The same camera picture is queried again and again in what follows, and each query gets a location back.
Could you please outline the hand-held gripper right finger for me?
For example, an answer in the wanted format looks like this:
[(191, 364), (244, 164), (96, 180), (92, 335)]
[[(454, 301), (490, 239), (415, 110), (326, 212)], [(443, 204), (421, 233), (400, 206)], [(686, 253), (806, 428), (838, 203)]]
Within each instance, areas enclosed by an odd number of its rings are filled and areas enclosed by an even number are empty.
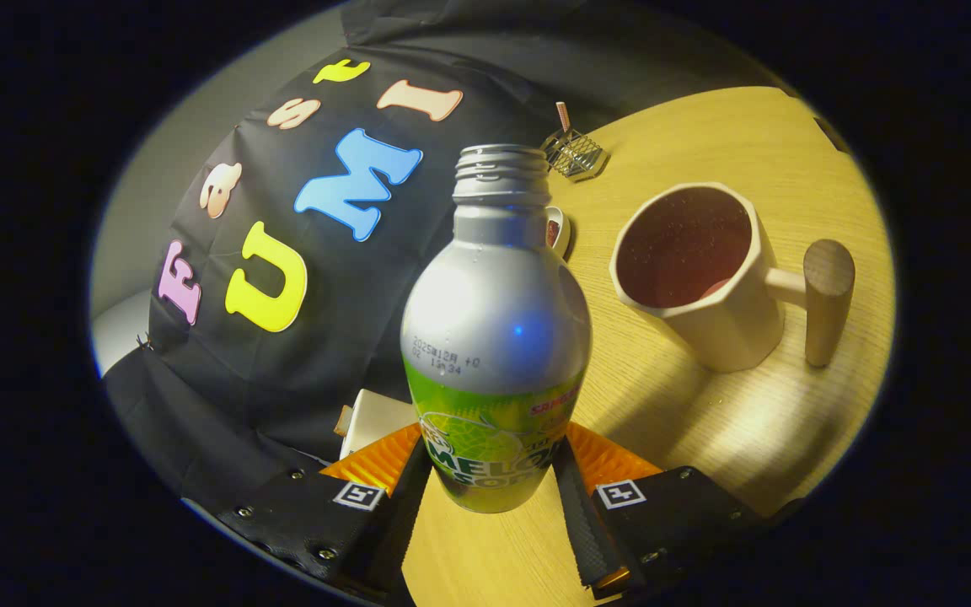
[(554, 460), (579, 581), (636, 602), (735, 556), (790, 514), (764, 516), (694, 466), (670, 470), (570, 422)]

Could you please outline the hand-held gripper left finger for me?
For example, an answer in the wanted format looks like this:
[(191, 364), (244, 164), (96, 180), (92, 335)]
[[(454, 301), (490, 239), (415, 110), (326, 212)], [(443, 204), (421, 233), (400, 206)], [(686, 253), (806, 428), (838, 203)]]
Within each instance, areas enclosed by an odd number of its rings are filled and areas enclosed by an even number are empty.
[(327, 468), (277, 474), (217, 519), (309, 583), (368, 604), (407, 604), (402, 564), (431, 471), (411, 423)]

